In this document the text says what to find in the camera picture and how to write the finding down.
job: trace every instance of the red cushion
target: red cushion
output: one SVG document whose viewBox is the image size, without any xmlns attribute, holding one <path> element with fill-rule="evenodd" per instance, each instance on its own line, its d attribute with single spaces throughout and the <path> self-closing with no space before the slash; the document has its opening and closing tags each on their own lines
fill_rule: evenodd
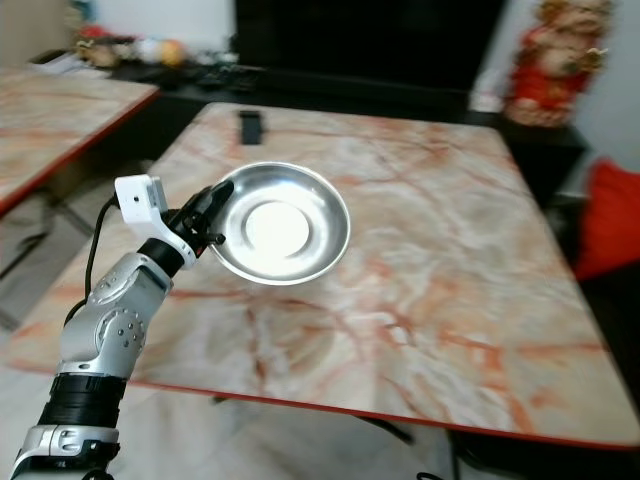
<svg viewBox="0 0 640 480">
<path fill-rule="evenodd" d="M 578 280 L 640 260 L 640 174 L 603 158 L 593 167 L 582 225 Z"/>
</svg>

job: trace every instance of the red figurine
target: red figurine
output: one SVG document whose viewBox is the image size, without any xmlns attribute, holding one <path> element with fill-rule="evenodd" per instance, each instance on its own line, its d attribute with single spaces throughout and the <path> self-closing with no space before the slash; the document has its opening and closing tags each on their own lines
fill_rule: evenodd
<svg viewBox="0 0 640 480">
<path fill-rule="evenodd" d="M 541 24 L 523 37 L 505 115 L 527 126 L 566 125 L 576 98 L 602 68 L 598 48 L 609 27 L 611 0 L 545 0 Z"/>
</svg>

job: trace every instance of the marble table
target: marble table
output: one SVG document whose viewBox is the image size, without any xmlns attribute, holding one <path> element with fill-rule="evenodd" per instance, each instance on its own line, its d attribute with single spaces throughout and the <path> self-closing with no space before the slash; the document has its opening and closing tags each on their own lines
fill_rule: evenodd
<svg viewBox="0 0 640 480">
<path fill-rule="evenodd" d="M 179 206 L 255 161 L 309 167 L 342 193 L 352 241 L 326 276 L 253 284 L 213 254 L 179 273 L 135 382 L 549 442 L 636 448 L 616 367 L 518 169 L 493 130 L 259 108 L 204 109 L 152 174 Z M 94 278 L 140 244 L 107 221 Z M 13 337 L 8 361 L 53 371 L 87 249 Z"/>
<path fill-rule="evenodd" d="M 136 83 L 0 69 L 0 217 L 156 91 Z"/>
</svg>

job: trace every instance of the floor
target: floor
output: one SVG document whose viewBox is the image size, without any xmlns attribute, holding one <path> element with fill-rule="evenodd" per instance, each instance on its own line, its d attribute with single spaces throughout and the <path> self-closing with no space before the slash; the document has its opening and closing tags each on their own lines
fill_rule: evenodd
<svg viewBox="0 0 640 480">
<path fill-rule="evenodd" d="M 93 223 L 111 192 L 111 181 L 94 180 L 69 204 Z M 37 232 L 40 214 L 41 202 L 33 197 L 2 219 L 0 264 L 11 258 L 20 238 Z M 53 234 L 0 283 L 3 313 L 20 323 L 87 240 L 57 215 Z M 8 338 L 0 329 L 0 346 Z M 50 381 L 0 365 L 0 478 L 8 476 L 27 429 L 37 421 Z M 450 480 L 445 431 L 398 426 L 414 436 L 414 445 L 346 415 L 235 400 L 215 404 L 203 395 L 133 386 L 121 405 L 122 450 L 110 471 L 118 480 L 411 480 L 418 472 Z M 462 466 L 464 480 L 500 478 Z"/>
</svg>

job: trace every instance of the black television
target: black television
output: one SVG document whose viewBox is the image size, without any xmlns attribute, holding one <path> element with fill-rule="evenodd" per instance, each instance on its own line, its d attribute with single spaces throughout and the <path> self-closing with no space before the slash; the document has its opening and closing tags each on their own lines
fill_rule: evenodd
<svg viewBox="0 0 640 480">
<path fill-rule="evenodd" d="M 242 65 L 469 91 L 504 0 L 236 0 Z"/>
</svg>

